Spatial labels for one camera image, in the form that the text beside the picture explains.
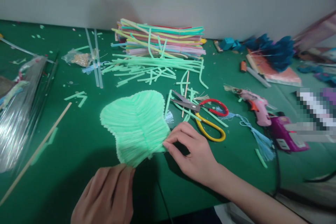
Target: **pixelated area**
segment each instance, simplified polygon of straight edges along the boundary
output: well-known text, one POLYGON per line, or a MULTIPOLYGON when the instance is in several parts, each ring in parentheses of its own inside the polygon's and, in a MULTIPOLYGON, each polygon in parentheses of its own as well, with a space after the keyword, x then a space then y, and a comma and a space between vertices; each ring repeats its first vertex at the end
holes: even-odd
POLYGON ((303 118, 303 122, 297 123, 297 134, 336 135, 335 88, 321 88, 319 92, 300 88, 296 96, 303 118))

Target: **person's left hand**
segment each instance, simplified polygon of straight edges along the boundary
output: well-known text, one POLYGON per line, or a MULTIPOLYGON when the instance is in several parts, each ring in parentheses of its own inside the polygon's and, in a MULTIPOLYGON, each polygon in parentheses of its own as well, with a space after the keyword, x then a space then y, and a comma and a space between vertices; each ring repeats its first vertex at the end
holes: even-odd
POLYGON ((130 223, 134 172, 125 164, 100 168, 79 198, 71 223, 130 223))

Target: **green tablecloth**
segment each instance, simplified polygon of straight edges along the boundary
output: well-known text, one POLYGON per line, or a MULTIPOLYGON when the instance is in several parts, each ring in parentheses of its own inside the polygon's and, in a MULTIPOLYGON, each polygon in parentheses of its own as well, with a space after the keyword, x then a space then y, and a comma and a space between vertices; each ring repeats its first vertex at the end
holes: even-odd
MULTIPOLYGON (((107 54, 101 61, 110 61, 112 53, 121 51, 110 47, 111 42, 115 43, 112 31, 99 32, 103 33, 98 38, 100 56, 107 54)), ((22 164, 33 154, 66 107, 68 102, 63 99, 76 91, 85 91, 88 96, 82 108, 78 108, 78 103, 73 100, 73 105, 58 126, 54 143, 48 146, 38 162, 27 170, 10 197, 0 207, 0 220, 3 223, 68 222, 82 190, 96 170, 118 163, 114 137, 100 124, 99 114, 103 107, 120 97, 130 96, 142 90, 157 90, 167 97, 170 89, 179 90, 175 82, 181 79, 184 71, 176 71, 177 80, 160 78, 151 86, 132 80, 119 88, 115 87, 117 82, 125 78, 115 77, 110 72, 103 76, 104 88, 100 89, 96 87, 93 73, 83 74, 79 66, 70 66, 61 60, 61 56, 72 48, 88 44, 84 29, 76 28, 76 31, 73 31, 72 27, 49 25, 41 29, 39 24, 0 21, 0 33, 13 44, 39 55, 47 54, 51 60, 55 59, 59 51, 59 67, 36 133, 27 154, 20 160, 22 164)), ((291 94, 297 88, 273 84, 271 88, 266 89, 248 73, 239 72, 239 62, 244 59, 244 55, 232 52, 218 54, 212 41, 208 41, 204 48, 207 55, 204 57, 205 69, 202 79, 209 89, 206 90, 200 84, 195 73, 190 73, 189 87, 221 100, 232 113, 248 118, 261 132, 263 130, 255 123, 254 113, 249 111, 250 106, 244 102, 238 103, 234 94, 224 91, 224 83, 251 89, 252 92, 265 97, 278 111, 285 112, 292 122, 297 121, 296 110, 299 106, 291 94)), ((19 67, 9 61, 23 58, 30 59, 31 56, 0 42, 0 75, 14 79, 19 67)), ((304 86, 325 86, 310 74, 300 74, 300 77, 304 86)), ((172 104, 169 109, 174 116, 174 124, 170 126, 174 127, 182 121, 181 113, 172 104)), ((201 115, 216 123, 204 111, 201 115)), ((193 120, 190 120, 190 123, 198 130, 193 120)), ((257 143, 250 129, 240 126, 238 118, 226 123, 229 125, 229 128, 224 129, 226 140, 220 143, 209 142, 217 161, 260 190, 274 190, 276 161, 269 162, 268 169, 265 169, 255 154, 257 143)), ((216 136, 216 131, 212 128, 208 130, 216 136)), ((306 152, 279 152, 282 186, 301 183, 303 179, 322 176, 335 169, 335 145, 309 145, 311 149, 306 152)), ((0 174, 0 195, 5 193, 15 176, 14 172, 0 174)), ((224 198, 186 178, 168 153, 156 154, 137 168, 133 190, 134 222, 164 220, 225 201, 224 198)))

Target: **scissors blade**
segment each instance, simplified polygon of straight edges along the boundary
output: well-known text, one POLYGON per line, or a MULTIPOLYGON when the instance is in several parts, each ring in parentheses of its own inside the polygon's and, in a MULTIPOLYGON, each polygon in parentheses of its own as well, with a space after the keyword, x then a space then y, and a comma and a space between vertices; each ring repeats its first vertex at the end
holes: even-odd
POLYGON ((188 99, 186 99, 185 97, 183 97, 182 95, 180 95, 179 93, 177 93, 175 90, 172 90, 174 92, 174 94, 180 98, 181 101, 185 102, 185 103, 190 103, 190 101, 188 99))
POLYGON ((193 104, 190 101, 184 102, 184 101, 177 101, 177 100, 172 100, 172 99, 171 99, 171 101, 175 102, 175 103, 177 103, 177 104, 179 104, 179 105, 181 105, 181 106, 183 106, 187 109, 191 109, 191 110, 195 111, 196 113, 198 113, 201 109, 201 107, 199 105, 193 104))

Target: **bamboo skewer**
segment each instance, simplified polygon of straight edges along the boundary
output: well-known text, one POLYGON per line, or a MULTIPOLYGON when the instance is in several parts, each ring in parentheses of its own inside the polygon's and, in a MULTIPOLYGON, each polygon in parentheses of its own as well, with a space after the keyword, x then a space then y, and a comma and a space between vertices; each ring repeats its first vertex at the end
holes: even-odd
POLYGON ((34 152, 34 154, 32 155, 32 157, 29 159, 29 161, 26 163, 26 165, 24 166, 24 168, 22 169, 22 171, 16 177, 16 179, 13 182, 13 184, 10 186, 10 188, 8 189, 8 191, 6 192, 6 194, 3 196, 2 200, 0 201, 0 206, 2 206, 2 204, 5 202, 5 200, 8 198, 8 196, 11 194, 11 192, 13 191, 13 189, 15 188, 15 186, 18 184, 18 182, 20 181, 20 179, 22 178, 22 176, 25 174, 25 172, 29 168, 30 164, 33 162, 33 160, 35 159, 36 155, 39 153, 39 151, 42 148, 42 146, 46 143, 46 141, 48 140, 48 138, 50 137, 50 135, 52 134, 52 132, 54 131, 54 129, 57 127, 57 125, 60 122, 60 120, 63 118, 63 116, 65 115, 65 113, 68 111, 68 109, 69 109, 69 107, 70 107, 71 104, 72 103, 69 103, 67 105, 67 107, 64 109, 64 111, 62 112, 62 114, 59 116, 59 118, 57 119, 57 121, 55 122, 55 124, 53 125, 53 127, 49 130, 48 134, 45 136, 45 138, 43 139, 43 141, 40 143, 40 145, 38 146, 38 148, 36 149, 36 151, 34 152))

